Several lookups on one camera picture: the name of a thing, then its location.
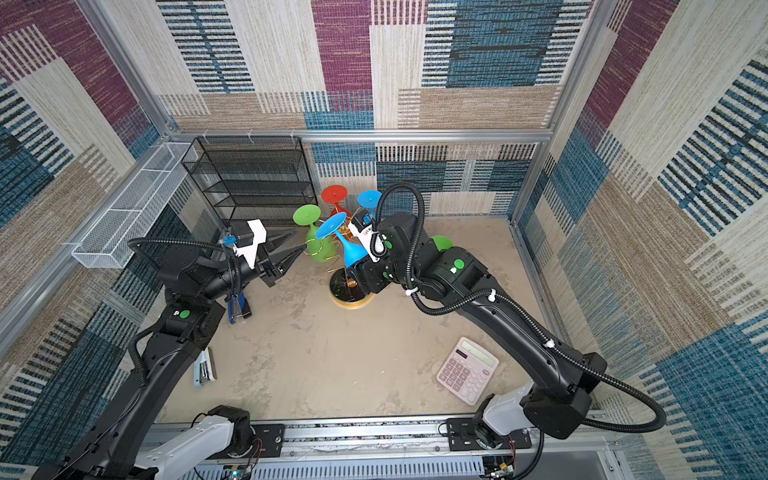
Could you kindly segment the blue plastic wine glass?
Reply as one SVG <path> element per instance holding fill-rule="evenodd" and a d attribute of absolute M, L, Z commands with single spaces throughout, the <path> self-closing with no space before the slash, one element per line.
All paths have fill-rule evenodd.
<path fill-rule="evenodd" d="M 367 211 L 363 216 L 363 224 L 368 225 L 376 218 L 376 209 L 382 193 L 377 190 L 366 190 L 357 197 L 358 205 Z"/>
<path fill-rule="evenodd" d="M 347 214 L 340 212 L 329 217 L 316 232 L 318 240 L 335 235 L 343 245 L 344 262 L 346 268 L 351 268 L 355 263 L 364 259 L 368 252 L 358 244 L 348 240 L 342 233 L 341 227 L 347 223 Z"/>

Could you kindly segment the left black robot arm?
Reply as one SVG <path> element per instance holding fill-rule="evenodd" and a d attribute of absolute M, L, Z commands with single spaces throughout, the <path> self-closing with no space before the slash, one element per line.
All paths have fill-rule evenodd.
<path fill-rule="evenodd" d="M 216 455 L 252 458 L 250 414 L 217 406 L 202 420 L 147 456 L 139 450 L 173 389 L 213 339 L 230 299 L 254 279 L 272 287 L 302 255 L 289 249 L 284 230 L 268 234 L 258 220 L 244 234 L 216 243 L 138 237 L 128 247 L 149 261 L 166 289 L 159 318 L 128 345 L 133 368 L 95 425 L 56 463 L 39 467 L 36 479 L 177 479 Z"/>

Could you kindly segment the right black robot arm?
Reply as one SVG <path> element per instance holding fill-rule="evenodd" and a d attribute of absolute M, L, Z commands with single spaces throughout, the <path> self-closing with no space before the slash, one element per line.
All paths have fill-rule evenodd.
<path fill-rule="evenodd" d="M 414 195 L 416 213 L 384 216 L 382 202 L 397 191 Z M 457 246 L 439 249 L 424 229 L 424 199 L 413 185 L 391 185 L 380 199 L 368 242 L 372 255 L 347 270 L 361 289 L 378 294 L 389 285 L 399 285 L 426 315 L 458 313 L 488 334 L 532 381 L 523 391 L 490 396 L 478 412 L 479 433 L 502 436 L 534 427 L 550 437 L 566 439 L 580 426 L 643 434 L 666 424 L 666 412 L 658 402 L 608 375 L 607 363 L 598 353 L 583 353 L 549 332 L 506 294 L 468 250 Z M 653 419 L 622 424 L 589 418 L 591 394 L 599 384 L 641 402 L 653 412 Z"/>

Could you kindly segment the red plastic wine glass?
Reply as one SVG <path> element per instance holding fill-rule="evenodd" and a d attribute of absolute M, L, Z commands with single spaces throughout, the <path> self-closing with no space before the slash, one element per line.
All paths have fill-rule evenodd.
<path fill-rule="evenodd" d="M 346 200 L 347 195 L 348 190 L 344 186 L 330 185 L 322 191 L 321 198 L 331 207 L 332 215 L 345 213 L 347 216 L 350 216 L 350 212 L 341 205 Z"/>

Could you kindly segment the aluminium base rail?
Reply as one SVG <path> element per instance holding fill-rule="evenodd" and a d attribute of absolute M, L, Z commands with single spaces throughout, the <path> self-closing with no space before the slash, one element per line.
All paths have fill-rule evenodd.
<path fill-rule="evenodd" d="M 130 464 L 155 479 L 630 479 L 608 434 L 567 440 L 532 428 L 498 449 L 469 433 L 467 414 L 257 421 L 243 453 L 223 452 L 225 428 L 202 420 L 150 428 Z"/>

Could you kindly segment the black mesh shelf rack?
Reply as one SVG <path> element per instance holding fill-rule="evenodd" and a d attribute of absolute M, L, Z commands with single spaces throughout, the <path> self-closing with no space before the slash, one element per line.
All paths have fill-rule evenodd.
<path fill-rule="evenodd" d="M 291 225 L 296 209 L 318 204 L 295 137 L 198 136 L 181 164 L 224 224 L 260 219 L 267 226 Z"/>

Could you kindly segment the green plastic wine glass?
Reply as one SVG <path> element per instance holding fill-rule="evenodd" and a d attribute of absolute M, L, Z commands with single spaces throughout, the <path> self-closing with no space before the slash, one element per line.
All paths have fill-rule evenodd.
<path fill-rule="evenodd" d="M 307 254 L 319 263 L 325 263 L 338 258 L 336 245 L 329 238 L 318 239 L 317 231 L 322 211 L 319 206 L 306 204 L 297 208 L 293 214 L 293 221 L 298 226 L 308 228 L 305 244 Z"/>
<path fill-rule="evenodd" d="M 454 247 L 453 241 L 443 235 L 435 235 L 431 238 L 431 241 L 438 252 L 443 252 Z"/>

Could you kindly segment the pink calculator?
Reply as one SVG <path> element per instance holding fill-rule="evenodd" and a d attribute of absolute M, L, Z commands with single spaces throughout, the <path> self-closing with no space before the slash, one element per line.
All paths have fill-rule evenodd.
<path fill-rule="evenodd" d="M 475 406 L 499 365 L 488 350 L 461 337 L 437 373 L 437 381 L 469 406 Z"/>

